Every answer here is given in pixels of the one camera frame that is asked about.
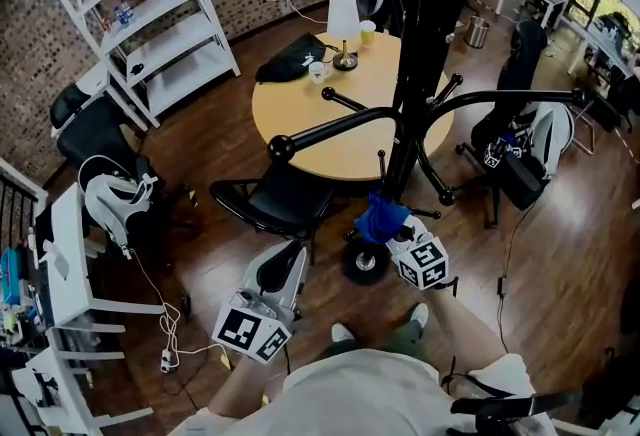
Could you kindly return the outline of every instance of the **round wooden table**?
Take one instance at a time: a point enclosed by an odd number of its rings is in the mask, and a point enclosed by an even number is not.
[[[326,33],[318,35],[323,42],[335,46]],[[359,43],[349,43],[350,51]],[[325,61],[335,52],[327,49]],[[308,75],[292,82],[256,84],[253,91],[253,119],[260,135],[269,142],[276,135],[293,135],[327,121],[353,114],[334,101],[322,98],[322,89],[331,86],[338,93],[365,106],[391,106],[398,75],[400,40],[376,33],[371,48],[360,47],[358,67],[350,72],[333,70],[323,84],[314,84]],[[447,84],[442,74],[438,91]],[[424,140],[427,155],[444,141],[453,123],[453,112],[447,113],[429,129]],[[387,164],[393,145],[395,124],[392,120],[377,120],[340,134],[302,150],[291,164],[314,175],[347,181],[371,181],[380,178],[378,150],[386,152]]]

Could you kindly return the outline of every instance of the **lamp base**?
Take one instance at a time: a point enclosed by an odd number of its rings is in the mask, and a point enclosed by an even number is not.
[[[333,67],[336,70],[348,72],[358,66],[358,58],[355,54],[345,54],[344,52],[338,52],[333,58]]]

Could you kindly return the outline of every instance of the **cup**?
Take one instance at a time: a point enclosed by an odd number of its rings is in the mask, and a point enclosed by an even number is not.
[[[360,37],[364,48],[373,46],[373,41],[376,37],[376,24],[371,20],[360,22]]]
[[[322,84],[329,76],[329,70],[323,62],[316,61],[309,65],[309,76],[314,84]]]

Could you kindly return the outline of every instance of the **white shoe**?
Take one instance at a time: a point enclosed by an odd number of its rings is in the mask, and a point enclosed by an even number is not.
[[[345,340],[355,340],[353,333],[342,324],[334,324],[331,326],[331,341],[343,342]]]
[[[420,324],[420,327],[424,329],[427,325],[427,321],[429,320],[429,308],[426,304],[420,303],[413,309],[411,313],[411,319],[409,320],[417,320]]]

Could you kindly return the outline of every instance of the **blue cloth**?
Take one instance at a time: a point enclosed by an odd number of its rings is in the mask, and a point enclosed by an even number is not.
[[[369,194],[369,208],[356,221],[356,228],[365,242],[385,244],[402,229],[402,225],[411,214],[407,207]]]

